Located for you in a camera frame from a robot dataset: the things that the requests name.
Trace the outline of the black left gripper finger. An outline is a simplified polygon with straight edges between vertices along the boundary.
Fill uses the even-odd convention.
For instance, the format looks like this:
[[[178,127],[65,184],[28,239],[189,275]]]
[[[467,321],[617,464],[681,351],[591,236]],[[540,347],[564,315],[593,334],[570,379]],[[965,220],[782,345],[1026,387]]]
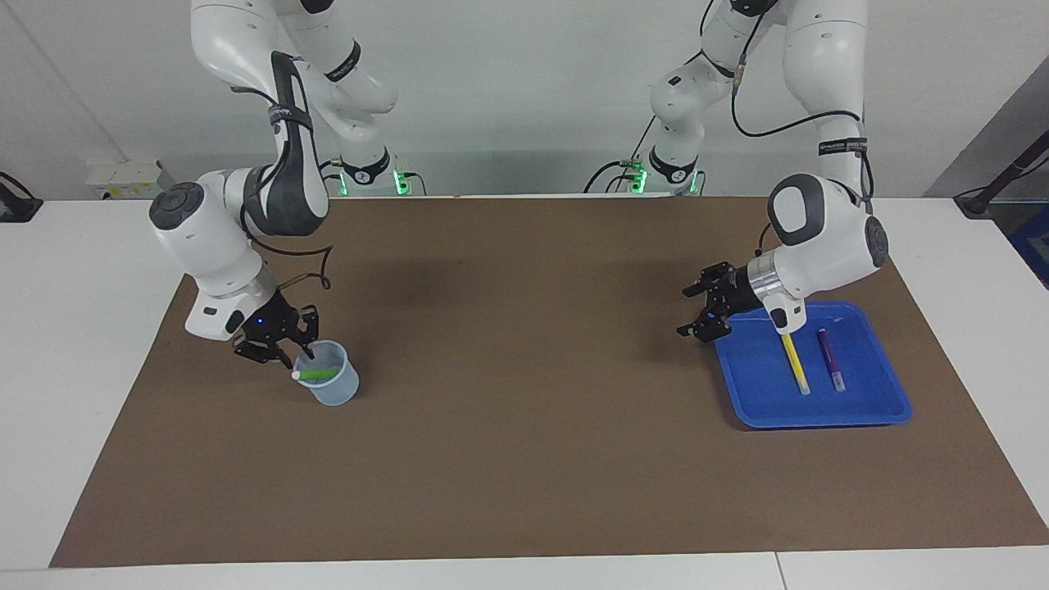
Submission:
[[[682,337],[693,337],[701,343],[713,343],[713,341],[731,334],[732,328],[727,315],[705,312],[698,316],[691,324],[678,326],[677,333]]]
[[[720,285],[725,279],[731,279],[734,273],[734,266],[727,261],[707,266],[707,268],[701,271],[700,276],[697,277],[693,285],[686,285],[683,288],[683,295],[685,297],[697,297],[697,295],[702,293],[719,291]]]

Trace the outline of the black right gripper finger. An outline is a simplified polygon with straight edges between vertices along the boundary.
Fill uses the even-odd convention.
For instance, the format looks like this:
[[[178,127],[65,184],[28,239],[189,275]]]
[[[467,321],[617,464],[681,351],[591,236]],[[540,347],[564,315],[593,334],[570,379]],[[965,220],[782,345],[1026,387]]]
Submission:
[[[258,363],[258,365],[266,365],[271,361],[278,361],[288,372],[293,368],[292,359],[276,341],[255,343],[255,341],[248,340],[247,336],[237,336],[234,339],[234,352],[236,355],[247,358],[247,360]]]
[[[319,338],[320,315],[317,305],[304,305],[298,310],[297,343],[311,360],[316,358],[312,344]]]

